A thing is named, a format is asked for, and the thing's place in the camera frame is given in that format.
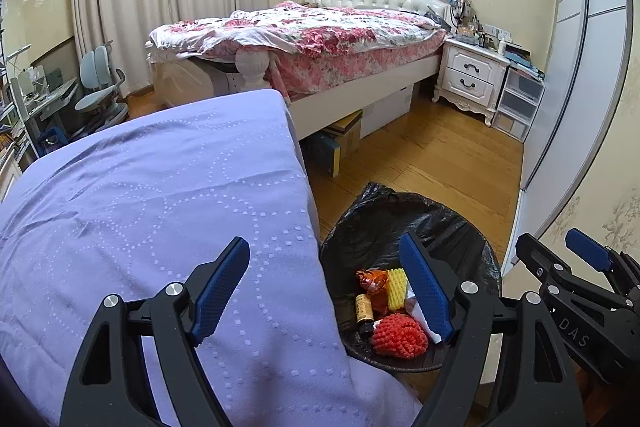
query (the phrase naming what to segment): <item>nightstand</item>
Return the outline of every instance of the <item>nightstand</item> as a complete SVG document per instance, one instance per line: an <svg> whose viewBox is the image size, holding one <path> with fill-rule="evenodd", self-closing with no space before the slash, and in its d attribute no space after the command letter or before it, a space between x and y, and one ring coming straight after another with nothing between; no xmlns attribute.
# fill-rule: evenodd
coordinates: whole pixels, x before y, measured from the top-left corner
<svg viewBox="0 0 640 427"><path fill-rule="evenodd" d="M509 64L491 50L448 38L432 100L443 96L461 110L484 114L484 123L491 126Z"/></svg>

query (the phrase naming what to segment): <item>white tissue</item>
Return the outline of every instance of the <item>white tissue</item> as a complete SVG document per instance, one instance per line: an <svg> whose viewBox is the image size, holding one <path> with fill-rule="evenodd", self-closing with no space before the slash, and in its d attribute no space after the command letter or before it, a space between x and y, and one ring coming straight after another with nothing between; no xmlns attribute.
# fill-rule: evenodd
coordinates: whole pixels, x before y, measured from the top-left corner
<svg viewBox="0 0 640 427"><path fill-rule="evenodd" d="M404 298L404 309L418 321L419 324L422 325L424 330L429 335L429 338L435 343L439 344L442 342L442 337L439 334L434 333L430 330L429 325L427 324L427 319L424 318L424 314L420 309L420 304L418 304L418 299L415 296L414 291L411 288L411 285L407 283L406 285L406 297Z"/></svg>

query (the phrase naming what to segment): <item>yellow foam fruit net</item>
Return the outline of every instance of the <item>yellow foam fruit net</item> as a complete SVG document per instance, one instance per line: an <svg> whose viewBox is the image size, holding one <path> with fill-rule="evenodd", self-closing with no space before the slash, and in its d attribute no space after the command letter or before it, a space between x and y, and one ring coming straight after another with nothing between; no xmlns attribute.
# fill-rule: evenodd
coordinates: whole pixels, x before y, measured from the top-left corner
<svg viewBox="0 0 640 427"><path fill-rule="evenodd" d="M402 268L387 270L386 272L386 295L391 311L399 310L404 307L404 298L406 297L407 279Z"/></svg>

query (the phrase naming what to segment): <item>small medicine bottle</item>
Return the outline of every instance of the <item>small medicine bottle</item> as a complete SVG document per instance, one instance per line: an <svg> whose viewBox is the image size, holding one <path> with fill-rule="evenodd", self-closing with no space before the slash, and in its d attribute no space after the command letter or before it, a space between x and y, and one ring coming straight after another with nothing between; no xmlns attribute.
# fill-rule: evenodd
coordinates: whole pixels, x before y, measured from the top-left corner
<svg viewBox="0 0 640 427"><path fill-rule="evenodd" d="M368 339L373 335L373 309L366 295L356 297L356 320L361 338Z"/></svg>

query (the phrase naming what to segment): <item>white box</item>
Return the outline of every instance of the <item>white box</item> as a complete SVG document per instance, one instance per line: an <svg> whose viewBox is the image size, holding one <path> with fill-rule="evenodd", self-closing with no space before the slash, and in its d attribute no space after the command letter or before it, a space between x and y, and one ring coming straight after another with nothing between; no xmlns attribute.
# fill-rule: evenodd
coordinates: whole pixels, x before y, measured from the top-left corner
<svg viewBox="0 0 640 427"><path fill-rule="evenodd" d="M396 91L382 100L367 105L362 110L362 129L360 138L377 131L396 118L407 114L411 109L414 86L407 86Z"/></svg>

